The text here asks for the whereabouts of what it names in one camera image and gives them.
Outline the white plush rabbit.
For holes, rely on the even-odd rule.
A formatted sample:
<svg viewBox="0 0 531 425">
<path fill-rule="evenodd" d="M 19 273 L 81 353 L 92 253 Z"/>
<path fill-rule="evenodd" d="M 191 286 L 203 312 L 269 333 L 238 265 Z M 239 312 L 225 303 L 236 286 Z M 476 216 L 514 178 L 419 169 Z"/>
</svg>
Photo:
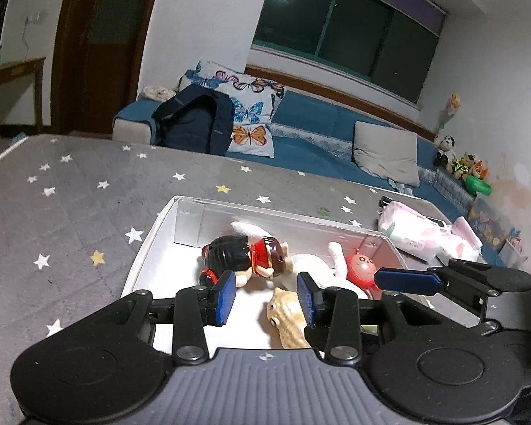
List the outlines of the white plush rabbit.
<svg viewBox="0 0 531 425">
<path fill-rule="evenodd" d="M 370 299 L 371 295 L 347 279 L 348 269 L 341 244 L 330 242 L 328 252 L 333 259 L 333 267 L 314 254 L 288 253 L 286 271 L 275 277 L 273 283 L 286 291 L 296 292 L 298 273 L 308 272 L 320 288 L 341 287 L 355 292 L 359 298 Z"/>
</svg>

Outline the beige peanut toy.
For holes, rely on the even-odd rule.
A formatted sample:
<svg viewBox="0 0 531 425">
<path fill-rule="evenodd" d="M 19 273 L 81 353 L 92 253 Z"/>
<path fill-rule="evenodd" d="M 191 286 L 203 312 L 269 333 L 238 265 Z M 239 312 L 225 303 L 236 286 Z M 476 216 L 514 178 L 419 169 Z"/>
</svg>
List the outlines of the beige peanut toy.
<svg viewBox="0 0 531 425">
<path fill-rule="evenodd" d="M 285 349 L 310 348 L 304 334 L 307 322 L 296 292 L 276 287 L 265 312 L 268 322 L 277 329 Z"/>
</svg>

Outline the red round toy figure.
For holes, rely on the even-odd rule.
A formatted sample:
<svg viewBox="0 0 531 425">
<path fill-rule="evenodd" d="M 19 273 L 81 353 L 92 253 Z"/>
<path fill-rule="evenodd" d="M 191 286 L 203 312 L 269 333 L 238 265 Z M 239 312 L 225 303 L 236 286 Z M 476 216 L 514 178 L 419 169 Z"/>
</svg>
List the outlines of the red round toy figure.
<svg viewBox="0 0 531 425">
<path fill-rule="evenodd" d="M 375 273 L 377 267 L 374 261 L 362 253 L 360 249 L 355 249 L 352 254 L 345 257 L 347 265 L 346 278 L 364 291 L 380 292 L 375 284 Z"/>
</svg>

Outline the black haired doll figure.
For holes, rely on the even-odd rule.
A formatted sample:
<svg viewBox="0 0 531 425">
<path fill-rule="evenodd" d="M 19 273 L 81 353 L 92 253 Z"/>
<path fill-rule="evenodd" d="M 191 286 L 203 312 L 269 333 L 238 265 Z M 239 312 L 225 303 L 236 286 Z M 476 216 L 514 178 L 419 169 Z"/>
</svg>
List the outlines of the black haired doll figure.
<svg viewBox="0 0 531 425">
<path fill-rule="evenodd" d="M 252 241 L 247 235 L 225 235 L 204 246 L 201 286 L 217 284 L 224 272 L 234 272 L 236 287 L 244 287 L 253 276 L 274 279 L 286 270 L 289 245 L 274 237 Z"/>
</svg>

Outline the green frog toy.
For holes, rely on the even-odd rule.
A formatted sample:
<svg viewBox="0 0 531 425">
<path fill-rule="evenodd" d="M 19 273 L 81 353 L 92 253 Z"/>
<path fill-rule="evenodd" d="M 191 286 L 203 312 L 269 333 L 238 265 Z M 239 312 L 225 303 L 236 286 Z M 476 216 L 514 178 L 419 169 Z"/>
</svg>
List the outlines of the green frog toy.
<svg viewBox="0 0 531 425">
<path fill-rule="evenodd" d="M 379 328 L 377 324 L 362 324 L 360 325 L 360 332 L 368 335 L 379 335 Z"/>
</svg>

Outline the white cardboard box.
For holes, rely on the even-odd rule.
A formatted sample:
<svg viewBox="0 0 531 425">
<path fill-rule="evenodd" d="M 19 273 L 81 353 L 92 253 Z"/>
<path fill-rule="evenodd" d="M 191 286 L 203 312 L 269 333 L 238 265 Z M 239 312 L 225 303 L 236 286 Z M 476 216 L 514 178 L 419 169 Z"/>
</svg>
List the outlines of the white cardboard box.
<svg viewBox="0 0 531 425">
<path fill-rule="evenodd" d="M 122 292 L 147 290 L 154 298 L 172 298 L 178 291 L 198 284 L 210 271 L 203 257 L 204 246 L 227 235 L 247 235 L 248 246 L 264 236 L 289 247 L 289 260 L 298 271 L 306 261 L 317 267 L 320 281 L 345 284 L 338 272 L 344 259 L 354 252 L 373 260 L 377 268 L 417 268 L 390 239 L 373 229 L 347 226 L 265 208 L 218 202 L 186 196 L 172 198 L 157 215 L 133 261 Z M 277 287 L 294 289 L 296 276 L 279 276 L 245 269 L 238 274 L 237 291 L 226 325 L 204 329 L 208 348 L 281 347 L 279 332 L 267 320 L 267 303 Z"/>
</svg>

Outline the pink white tissue pack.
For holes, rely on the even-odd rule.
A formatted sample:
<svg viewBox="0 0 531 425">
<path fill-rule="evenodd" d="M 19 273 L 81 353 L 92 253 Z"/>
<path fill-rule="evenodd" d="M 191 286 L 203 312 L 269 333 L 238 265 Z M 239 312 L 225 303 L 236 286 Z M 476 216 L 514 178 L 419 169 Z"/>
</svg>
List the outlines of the pink white tissue pack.
<svg viewBox="0 0 531 425">
<path fill-rule="evenodd" d="M 395 200 L 383 208 L 378 230 L 396 249 L 427 264 L 434 260 L 442 238 L 442 231 L 436 223 Z"/>
</svg>

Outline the colourful storage box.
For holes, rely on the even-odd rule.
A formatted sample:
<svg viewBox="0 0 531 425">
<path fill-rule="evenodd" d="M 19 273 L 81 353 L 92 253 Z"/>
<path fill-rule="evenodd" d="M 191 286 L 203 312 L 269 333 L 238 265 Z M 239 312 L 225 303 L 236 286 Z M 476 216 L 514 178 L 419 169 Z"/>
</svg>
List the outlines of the colourful storage box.
<svg viewBox="0 0 531 425">
<path fill-rule="evenodd" d="M 484 256 L 491 254 L 507 267 L 524 266 L 527 256 L 522 245 L 522 231 L 493 205 L 490 197 L 477 194 L 467 220 L 483 243 Z"/>
</svg>

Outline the yellow green plush toy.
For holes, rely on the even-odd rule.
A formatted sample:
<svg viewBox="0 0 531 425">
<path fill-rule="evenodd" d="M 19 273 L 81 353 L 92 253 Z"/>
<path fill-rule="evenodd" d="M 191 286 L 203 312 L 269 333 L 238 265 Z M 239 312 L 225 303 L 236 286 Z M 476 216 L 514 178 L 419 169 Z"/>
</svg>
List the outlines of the yellow green plush toy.
<svg viewBox="0 0 531 425">
<path fill-rule="evenodd" d="M 475 158 L 474 154 L 464 154 L 463 157 L 458 159 L 453 165 L 453 177 L 456 180 L 465 180 L 475 165 Z"/>
</svg>

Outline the orange fox plush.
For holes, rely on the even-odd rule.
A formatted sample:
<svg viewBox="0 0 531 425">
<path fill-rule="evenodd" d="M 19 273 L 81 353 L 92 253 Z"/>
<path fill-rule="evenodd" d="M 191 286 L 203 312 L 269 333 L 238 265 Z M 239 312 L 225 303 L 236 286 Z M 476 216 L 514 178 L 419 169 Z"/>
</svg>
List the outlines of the orange fox plush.
<svg viewBox="0 0 531 425">
<path fill-rule="evenodd" d="M 488 177 L 488 163 L 486 160 L 477 160 L 471 170 L 471 175 L 480 180 L 487 180 Z"/>
</svg>

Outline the grey cushion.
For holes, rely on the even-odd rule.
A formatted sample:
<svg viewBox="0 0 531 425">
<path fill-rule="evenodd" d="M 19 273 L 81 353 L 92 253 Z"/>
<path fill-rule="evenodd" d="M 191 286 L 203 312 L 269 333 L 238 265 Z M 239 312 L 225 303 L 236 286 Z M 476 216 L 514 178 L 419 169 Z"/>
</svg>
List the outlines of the grey cushion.
<svg viewBox="0 0 531 425">
<path fill-rule="evenodd" d="M 364 172 L 409 186 L 420 184 L 417 134 L 362 121 L 354 126 L 353 158 Z"/>
</svg>

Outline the grey star patterned mat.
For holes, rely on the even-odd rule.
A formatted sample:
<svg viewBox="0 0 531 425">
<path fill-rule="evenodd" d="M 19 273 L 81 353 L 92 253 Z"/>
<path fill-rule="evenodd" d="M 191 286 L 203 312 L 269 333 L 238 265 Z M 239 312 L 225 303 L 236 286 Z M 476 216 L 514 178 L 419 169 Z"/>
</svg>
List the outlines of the grey star patterned mat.
<svg viewBox="0 0 531 425">
<path fill-rule="evenodd" d="M 276 160 L 41 134 L 0 155 L 0 424 L 20 412 L 15 358 L 56 327 L 118 298 L 167 202 L 192 196 L 369 225 L 390 186 Z"/>
</svg>

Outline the dark blue backpack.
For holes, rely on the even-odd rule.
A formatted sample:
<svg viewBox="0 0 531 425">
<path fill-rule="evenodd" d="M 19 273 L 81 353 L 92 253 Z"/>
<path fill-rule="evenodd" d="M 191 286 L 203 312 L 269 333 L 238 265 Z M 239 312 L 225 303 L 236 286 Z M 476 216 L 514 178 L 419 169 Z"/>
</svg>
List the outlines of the dark blue backpack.
<svg viewBox="0 0 531 425">
<path fill-rule="evenodd" d="M 200 85 L 189 85 L 160 104 L 152 118 L 162 147 L 224 157 L 232 141 L 233 102 Z"/>
</svg>

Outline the butterfly print pillow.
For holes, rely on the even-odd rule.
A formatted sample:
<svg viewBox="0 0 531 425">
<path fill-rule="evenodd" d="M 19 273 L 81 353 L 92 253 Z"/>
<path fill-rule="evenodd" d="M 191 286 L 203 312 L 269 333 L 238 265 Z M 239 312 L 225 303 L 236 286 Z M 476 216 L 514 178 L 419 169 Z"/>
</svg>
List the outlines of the butterfly print pillow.
<svg viewBox="0 0 531 425">
<path fill-rule="evenodd" d="M 197 62 L 181 77 L 178 90 L 199 85 L 227 95 L 234 107 L 230 153 L 273 158 L 269 125 L 286 88 L 277 81 L 242 74 L 215 62 Z"/>
</svg>

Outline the dark green window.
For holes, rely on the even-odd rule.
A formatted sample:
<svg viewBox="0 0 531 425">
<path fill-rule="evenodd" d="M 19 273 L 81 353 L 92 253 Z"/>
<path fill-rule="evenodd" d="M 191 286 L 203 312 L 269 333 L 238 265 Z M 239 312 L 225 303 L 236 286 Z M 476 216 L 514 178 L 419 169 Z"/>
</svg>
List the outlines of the dark green window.
<svg viewBox="0 0 531 425">
<path fill-rule="evenodd" d="M 429 0 L 264 0 L 254 42 L 416 103 L 444 19 Z"/>
</svg>

